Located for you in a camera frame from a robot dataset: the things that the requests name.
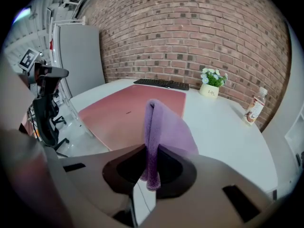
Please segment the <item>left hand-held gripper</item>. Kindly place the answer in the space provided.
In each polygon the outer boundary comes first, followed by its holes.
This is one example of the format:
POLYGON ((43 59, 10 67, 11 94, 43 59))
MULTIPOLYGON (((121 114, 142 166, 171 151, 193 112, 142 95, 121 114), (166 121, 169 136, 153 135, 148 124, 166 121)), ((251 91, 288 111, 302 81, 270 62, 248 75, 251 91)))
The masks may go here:
POLYGON ((55 187, 43 147, 19 130, 1 130, 0 161, 18 199, 40 227, 71 228, 73 222, 55 187))

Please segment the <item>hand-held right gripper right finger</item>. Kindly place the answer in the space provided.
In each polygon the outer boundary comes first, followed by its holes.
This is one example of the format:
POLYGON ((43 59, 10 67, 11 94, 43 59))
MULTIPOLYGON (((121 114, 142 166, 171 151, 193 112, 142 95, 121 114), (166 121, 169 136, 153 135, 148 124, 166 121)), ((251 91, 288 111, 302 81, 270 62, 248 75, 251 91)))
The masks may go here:
POLYGON ((254 228, 272 200, 257 185, 216 159, 158 149, 161 187, 144 228, 254 228))

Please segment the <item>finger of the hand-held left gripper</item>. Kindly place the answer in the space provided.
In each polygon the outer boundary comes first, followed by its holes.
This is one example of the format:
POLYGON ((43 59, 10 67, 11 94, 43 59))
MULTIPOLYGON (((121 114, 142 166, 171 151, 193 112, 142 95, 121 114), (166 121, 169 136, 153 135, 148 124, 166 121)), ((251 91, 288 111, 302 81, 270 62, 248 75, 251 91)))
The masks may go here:
POLYGON ((34 100, 34 95, 8 60, 0 57, 0 128, 19 129, 26 112, 34 100))

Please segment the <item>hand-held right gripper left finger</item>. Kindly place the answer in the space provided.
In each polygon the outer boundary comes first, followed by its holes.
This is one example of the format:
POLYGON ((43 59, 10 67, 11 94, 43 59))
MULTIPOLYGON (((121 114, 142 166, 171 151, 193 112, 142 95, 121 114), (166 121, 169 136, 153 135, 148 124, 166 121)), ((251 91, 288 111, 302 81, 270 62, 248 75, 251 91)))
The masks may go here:
POLYGON ((75 228, 136 228, 134 187, 144 166, 144 145, 59 158, 46 147, 47 165, 75 228))

